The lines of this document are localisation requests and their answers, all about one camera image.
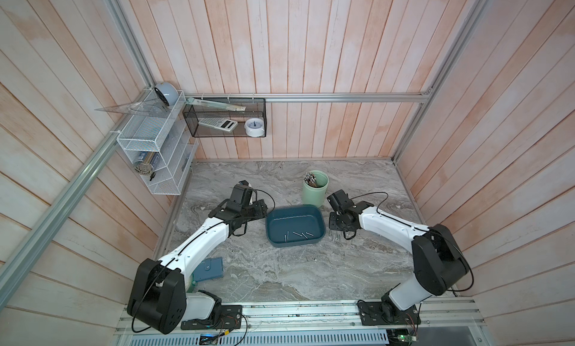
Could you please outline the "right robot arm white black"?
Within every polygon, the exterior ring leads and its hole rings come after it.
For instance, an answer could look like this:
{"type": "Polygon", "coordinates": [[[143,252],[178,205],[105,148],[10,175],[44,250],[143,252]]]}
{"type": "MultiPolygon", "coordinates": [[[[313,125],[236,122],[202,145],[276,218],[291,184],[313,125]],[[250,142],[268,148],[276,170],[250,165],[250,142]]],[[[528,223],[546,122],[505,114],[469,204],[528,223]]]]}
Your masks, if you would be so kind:
{"type": "Polygon", "coordinates": [[[447,292],[471,272],[450,230],[440,224],[425,226],[393,216],[370,202],[354,202],[343,191],[328,197],[333,211],[329,228],[356,236],[363,229],[380,235],[411,253],[413,275],[385,293],[382,310],[386,318],[447,292]]]}

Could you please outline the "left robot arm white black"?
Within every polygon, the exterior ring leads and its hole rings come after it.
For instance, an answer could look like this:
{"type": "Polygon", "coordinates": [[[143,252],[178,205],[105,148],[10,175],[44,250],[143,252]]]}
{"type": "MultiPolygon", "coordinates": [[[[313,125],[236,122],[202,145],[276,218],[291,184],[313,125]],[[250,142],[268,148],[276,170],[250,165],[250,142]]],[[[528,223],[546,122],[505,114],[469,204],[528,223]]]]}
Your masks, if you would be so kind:
{"type": "Polygon", "coordinates": [[[188,295],[195,269],[235,230],[264,219],[268,207],[263,199],[241,202],[226,199],[208,214],[202,226],[180,246],[154,260],[145,259],[136,271],[127,312],[163,334],[181,322],[202,320],[215,324],[217,297],[199,292],[188,295]]]}

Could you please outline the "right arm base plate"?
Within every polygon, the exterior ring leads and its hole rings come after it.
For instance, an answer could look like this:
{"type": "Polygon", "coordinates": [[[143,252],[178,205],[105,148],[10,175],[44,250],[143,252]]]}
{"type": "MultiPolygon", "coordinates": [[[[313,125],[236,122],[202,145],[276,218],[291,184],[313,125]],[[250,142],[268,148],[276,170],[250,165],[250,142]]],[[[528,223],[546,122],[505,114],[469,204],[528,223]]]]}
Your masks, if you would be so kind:
{"type": "Polygon", "coordinates": [[[366,302],[358,300],[356,306],[362,326],[405,325],[418,326],[421,323],[415,306],[401,311],[390,302],[366,302]]]}

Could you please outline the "teal plastic storage tray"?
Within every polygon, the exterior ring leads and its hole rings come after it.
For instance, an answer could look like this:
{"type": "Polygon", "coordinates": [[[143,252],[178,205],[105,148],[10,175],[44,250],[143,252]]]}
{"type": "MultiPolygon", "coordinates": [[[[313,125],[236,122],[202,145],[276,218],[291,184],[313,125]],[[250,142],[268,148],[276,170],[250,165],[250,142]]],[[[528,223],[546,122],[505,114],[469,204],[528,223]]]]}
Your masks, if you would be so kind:
{"type": "Polygon", "coordinates": [[[277,208],[268,214],[265,223],[267,239],[276,248],[317,244],[326,235],[323,215],[314,205],[277,208]]]}

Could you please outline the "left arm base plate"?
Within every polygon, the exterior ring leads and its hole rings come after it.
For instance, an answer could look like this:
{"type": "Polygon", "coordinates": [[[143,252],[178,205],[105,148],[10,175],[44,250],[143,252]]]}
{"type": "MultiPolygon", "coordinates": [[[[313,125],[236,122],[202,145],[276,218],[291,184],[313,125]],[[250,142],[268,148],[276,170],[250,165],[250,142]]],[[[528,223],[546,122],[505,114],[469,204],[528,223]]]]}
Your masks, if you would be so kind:
{"type": "Polygon", "coordinates": [[[216,306],[205,320],[181,322],[182,330],[237,330],[242,326],[243,307],[241,305],[216,306]]]}

